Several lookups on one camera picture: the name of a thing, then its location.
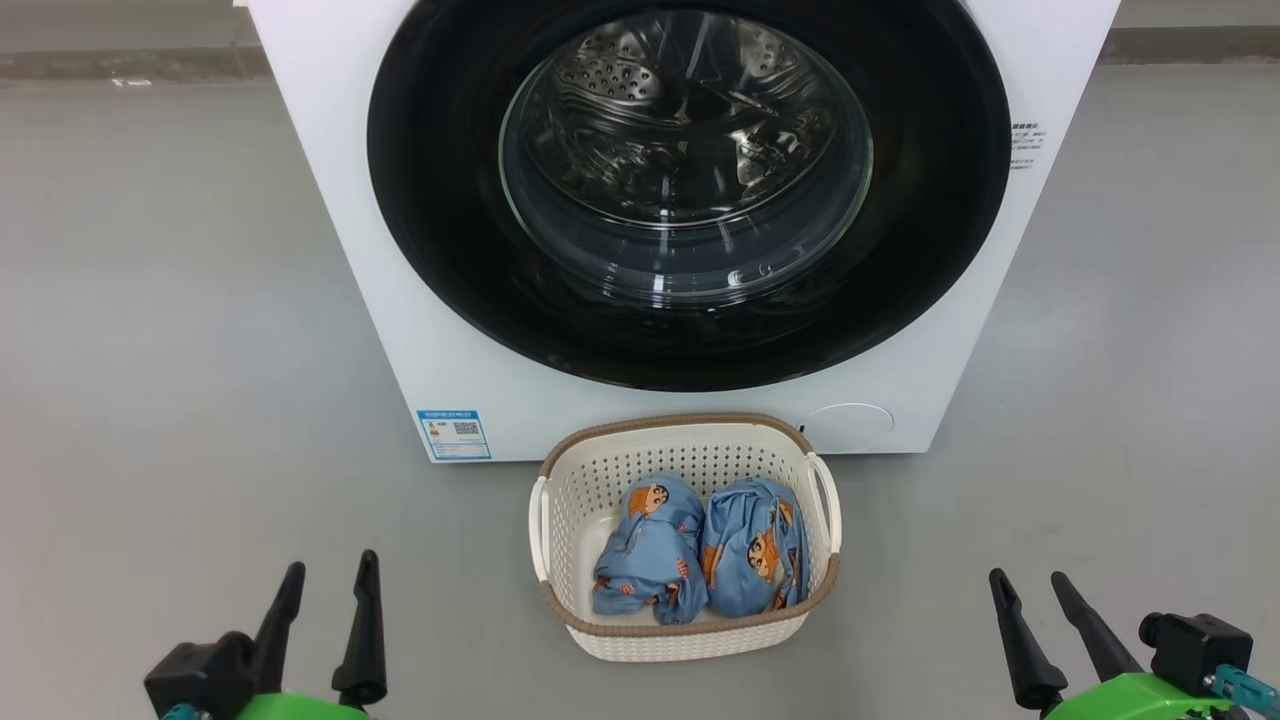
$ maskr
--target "washing machine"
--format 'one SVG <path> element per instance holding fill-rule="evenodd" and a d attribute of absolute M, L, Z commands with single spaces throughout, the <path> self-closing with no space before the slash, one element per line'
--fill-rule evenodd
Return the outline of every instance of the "washing machine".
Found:
<path fill-rule="evenodd" d="M 252 0 L 436 462 L 928 450 L 1119 0 Z"/>

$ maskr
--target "black door rim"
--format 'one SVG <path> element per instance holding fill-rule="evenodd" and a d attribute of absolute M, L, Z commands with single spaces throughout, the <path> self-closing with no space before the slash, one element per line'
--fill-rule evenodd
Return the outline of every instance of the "black door rim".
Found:
<path fill-rule="evenodd" d="M 594 26 L 668 8 L 797 38 L 873 115 L 861 213 L 817 266 L 758 301 L 646 309 L 593 295 L 529 238 L 502 191 L 499 128 L 525 77 Z M 995 59 L 955 0 L 424 0 L 378 73 L 367 142 L 393 238 L 460 316 L 577 377 L 707 392 L 829 368 L 933 306 L 998 213 L 1010 119 Z"/>

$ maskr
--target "folded clothes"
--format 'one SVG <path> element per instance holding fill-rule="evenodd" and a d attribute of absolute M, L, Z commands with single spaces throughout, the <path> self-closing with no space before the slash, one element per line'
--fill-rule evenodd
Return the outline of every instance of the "folded clothes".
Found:
<path fill-rule="evenodd" d="M 595 564 L 591 603 L 600 615 L 652 605 L 663 625 L 691 623 L 707 607 L 698 574 L 703 503 L 676 475 L 654 475 L 622 496 L 622 520 Z"/>
<path fill-rule="evenodd" d="M 714 493 L 703 527 L 710 606 L 727 618 L 781 610 L 809 593 L 804 518 L 790 488 L 749 478 Z"/>

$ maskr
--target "gray floor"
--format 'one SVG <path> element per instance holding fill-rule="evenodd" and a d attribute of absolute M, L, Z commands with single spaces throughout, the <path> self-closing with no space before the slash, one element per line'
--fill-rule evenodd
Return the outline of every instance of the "gray floor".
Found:
<path fill-rule="evenodd" d="M 274 87 L 0 92 L 6 715 L 148 716 L 142 674 L 252 632 L 293 559 L 287 684 L 330 697 L 364 547 L 393 720 L 1029 719 L 993 565 L 1076 692 L 1055 569 L 1129 641 L 1221 615 L 1280 680 L 1277 128 L 1280 68 L 1098 70 L 933 451 L 832 464 L 832 600 L 637 667 L 543 606 L 531 466 L 428 464 Z"/>

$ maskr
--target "white plastic basket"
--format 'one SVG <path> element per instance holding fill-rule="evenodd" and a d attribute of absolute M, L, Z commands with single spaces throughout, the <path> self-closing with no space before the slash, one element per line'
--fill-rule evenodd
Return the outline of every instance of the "white plastic basket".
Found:
<path fill-rule="evenodd" d="M 622 492 L 663 471 L 682 477 L 704 500 L 748 477 L 795 491 L 809 542 L 808 598 L 733 620 L 704 611 L 689 625 L 663 626 L 650 612 L 595 615 L 593 570 L 617 527 Z M 529 498 L 529 546 L 547 602 L 582 650 L 621 662 L 718 657 L 790 638 L 835 585 L 840 534 L 840 497 L 827 464 L 804 436 L 768 415 L 676 415 L 588 428 L 556 446 Z"/>

